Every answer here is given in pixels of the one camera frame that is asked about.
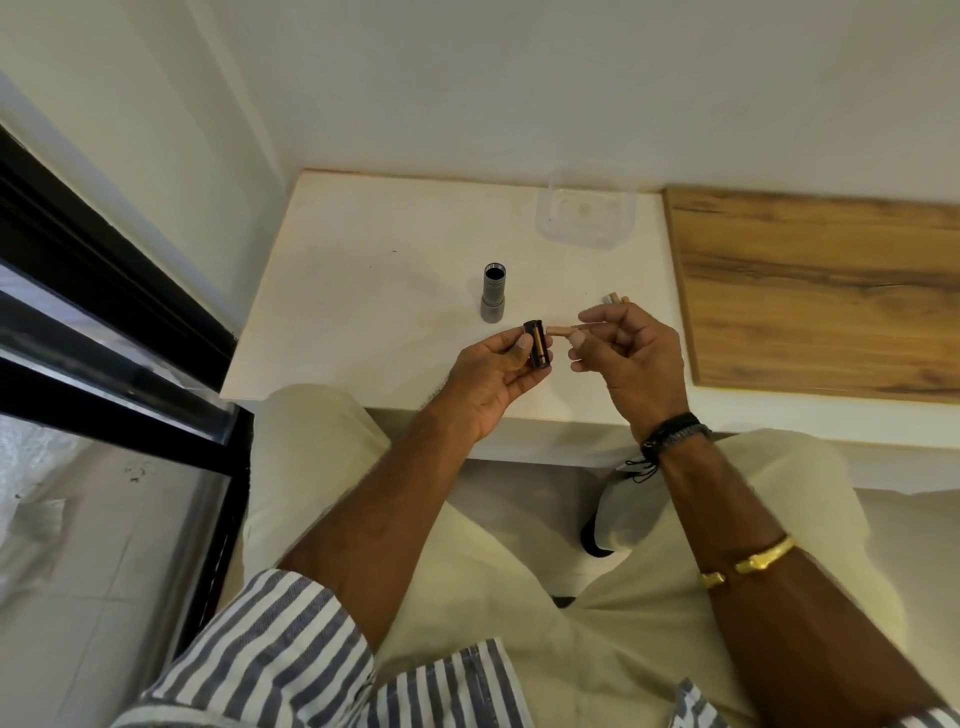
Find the person's left hand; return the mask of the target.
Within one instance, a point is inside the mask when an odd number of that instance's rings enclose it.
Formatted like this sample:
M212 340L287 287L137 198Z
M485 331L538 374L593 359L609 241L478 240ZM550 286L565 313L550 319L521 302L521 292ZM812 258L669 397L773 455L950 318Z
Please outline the person's left hand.
M486 339L459 353L425 408L461 445L472 446L490 435L510 405L552 372L551 366L531 370L529 364L522 370L498 370L485 350Z

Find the person's right hand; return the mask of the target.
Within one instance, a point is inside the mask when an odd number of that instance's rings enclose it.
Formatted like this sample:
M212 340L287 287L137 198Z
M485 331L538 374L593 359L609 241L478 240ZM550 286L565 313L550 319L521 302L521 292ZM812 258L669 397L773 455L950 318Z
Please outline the person's right hand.
M571 354L571 369L594 372L637 443L677 415L690 411L678 332L634 303L584 310L581 323L605 341L601 354Z

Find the black battery holder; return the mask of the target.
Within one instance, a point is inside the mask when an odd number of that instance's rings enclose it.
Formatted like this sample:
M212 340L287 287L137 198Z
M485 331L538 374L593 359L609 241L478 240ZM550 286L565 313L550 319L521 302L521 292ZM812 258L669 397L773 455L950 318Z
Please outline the black battery holder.
M544 324L541 320L524 321L523 330L532 338L532 347L529 354L529 366L531 370L543 370L550 367L550 347L547 342L547 334Z

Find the person's left forearm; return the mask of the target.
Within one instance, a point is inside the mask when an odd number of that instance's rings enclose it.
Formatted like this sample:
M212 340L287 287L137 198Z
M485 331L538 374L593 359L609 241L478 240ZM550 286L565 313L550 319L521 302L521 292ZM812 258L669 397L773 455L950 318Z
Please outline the person's left forearm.
M329 590L373 653L400 612L481 424L475 407L436 396L278 564Z

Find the person's right forearm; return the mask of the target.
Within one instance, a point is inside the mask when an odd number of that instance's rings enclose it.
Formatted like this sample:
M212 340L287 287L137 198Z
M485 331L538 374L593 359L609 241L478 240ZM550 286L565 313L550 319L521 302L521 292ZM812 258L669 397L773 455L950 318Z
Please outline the person's right forearm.
M955 712L703 435L661 455L736 672L772 728L951 725Z

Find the grey flashlight body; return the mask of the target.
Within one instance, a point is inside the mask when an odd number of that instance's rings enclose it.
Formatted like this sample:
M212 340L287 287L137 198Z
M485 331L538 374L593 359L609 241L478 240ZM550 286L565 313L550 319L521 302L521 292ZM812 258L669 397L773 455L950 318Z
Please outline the grey flashlight body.
M499 323L503 317L506 278L506 268L501 263L491 262L484 268L480 313L483 321L488 324Z

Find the clear plastic container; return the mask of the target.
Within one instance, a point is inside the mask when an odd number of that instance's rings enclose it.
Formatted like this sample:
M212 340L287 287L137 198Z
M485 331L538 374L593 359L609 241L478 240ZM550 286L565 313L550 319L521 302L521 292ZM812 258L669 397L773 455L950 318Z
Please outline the clear plastic container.
M619 179L560 169L546 177L537 193L534 226L541 237L558 244L616 249L634 231L637 198Z

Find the black braided wristband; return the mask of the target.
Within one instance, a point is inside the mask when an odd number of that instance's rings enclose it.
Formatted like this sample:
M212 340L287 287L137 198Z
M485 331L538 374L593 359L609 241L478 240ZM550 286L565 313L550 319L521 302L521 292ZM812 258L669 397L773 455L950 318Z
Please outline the black braided wristband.
M617 468L635 483L650 480L658 472L662 455L674 445L695 435L712 439L714 432L690 412L666 419L639 444L639 454Z

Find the wooden board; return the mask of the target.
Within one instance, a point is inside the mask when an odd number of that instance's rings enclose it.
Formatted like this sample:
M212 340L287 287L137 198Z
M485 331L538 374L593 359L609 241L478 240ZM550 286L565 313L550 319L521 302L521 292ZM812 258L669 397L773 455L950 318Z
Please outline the wooden board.
M960 406L960 203L662 199L693 383Z

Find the beige trousers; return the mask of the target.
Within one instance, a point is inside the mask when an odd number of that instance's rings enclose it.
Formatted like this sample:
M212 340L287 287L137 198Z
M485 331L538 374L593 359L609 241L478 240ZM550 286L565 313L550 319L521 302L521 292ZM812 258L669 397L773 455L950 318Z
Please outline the beige trousers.
M839 452L771 429L717 446L798 545L907 652L903 601L868 554L870 528ZM292 385L263 401L254 420L245 580L274 567L388 447L367 411L330 387ZM760 724L672 505L565 610L495 536L443 505L376 652L378 681L488 638L502 640L537 726L667 728L686 679L730 726Z

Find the striped blue white shirt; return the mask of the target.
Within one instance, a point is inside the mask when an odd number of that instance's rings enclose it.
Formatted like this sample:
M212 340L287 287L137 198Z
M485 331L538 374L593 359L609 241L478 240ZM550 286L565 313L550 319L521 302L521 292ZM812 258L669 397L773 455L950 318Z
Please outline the striped blue white shirt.
M376 676L333 592L269 569L111 728L534 728L498 637Z

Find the black window frame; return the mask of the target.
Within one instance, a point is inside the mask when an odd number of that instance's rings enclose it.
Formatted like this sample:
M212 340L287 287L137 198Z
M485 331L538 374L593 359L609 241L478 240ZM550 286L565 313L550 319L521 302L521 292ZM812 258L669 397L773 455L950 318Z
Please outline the black window frame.
M249 498L237 340L0 125L0 414L201 472L159 603L179 657L213 617Z

